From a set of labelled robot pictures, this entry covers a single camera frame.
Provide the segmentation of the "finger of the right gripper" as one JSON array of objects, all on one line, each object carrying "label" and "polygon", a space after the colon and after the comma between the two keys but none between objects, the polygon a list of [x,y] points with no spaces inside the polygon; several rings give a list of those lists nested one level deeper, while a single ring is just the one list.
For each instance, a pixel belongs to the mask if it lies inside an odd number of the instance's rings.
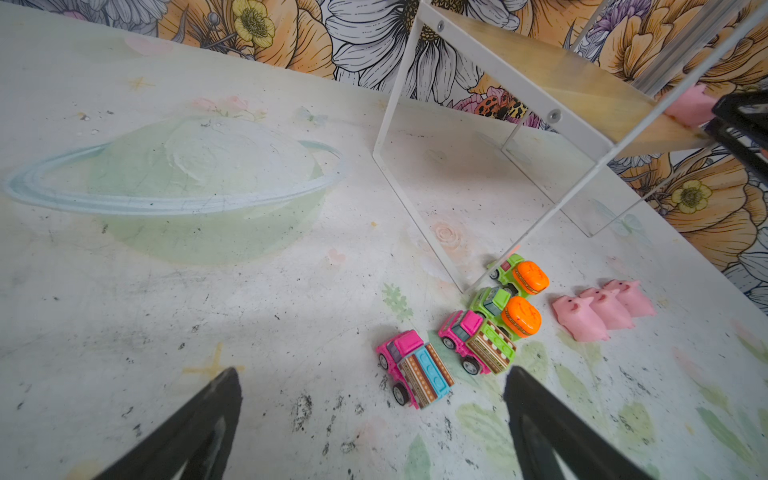
[{"label": "finger of the right gripper", "polygon": [[721,97],[712,113],[747,135],[767,134],[767,91],[732,93]]},{"label": "finger of the right gripper", "polygon": [[707,124],[704,131],[732,154],[750,173],[762,183],[766,183],[767,160],[729,133],[727,129],[728,126],[723,121],[714,118]]}]

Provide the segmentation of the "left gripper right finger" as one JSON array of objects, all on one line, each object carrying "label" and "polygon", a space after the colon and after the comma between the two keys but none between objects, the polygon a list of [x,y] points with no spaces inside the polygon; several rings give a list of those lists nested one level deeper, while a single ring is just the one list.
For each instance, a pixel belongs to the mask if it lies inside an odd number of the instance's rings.
[{"label": "left gripper right finger", "polygon": [[514,366],[509,371],[504,401],[525,479],[562,479],[561,463],[578,479],[650,477],[525,369]]}]

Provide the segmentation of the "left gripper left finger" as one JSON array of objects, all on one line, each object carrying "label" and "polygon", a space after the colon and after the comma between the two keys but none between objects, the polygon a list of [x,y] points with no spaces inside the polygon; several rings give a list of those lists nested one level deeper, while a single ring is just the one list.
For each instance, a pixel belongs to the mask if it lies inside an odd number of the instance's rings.
[{"label": "left gripper left finger", "polygon": [[228,367],[98,479],[221,479],[242,406],[235,368]]}]

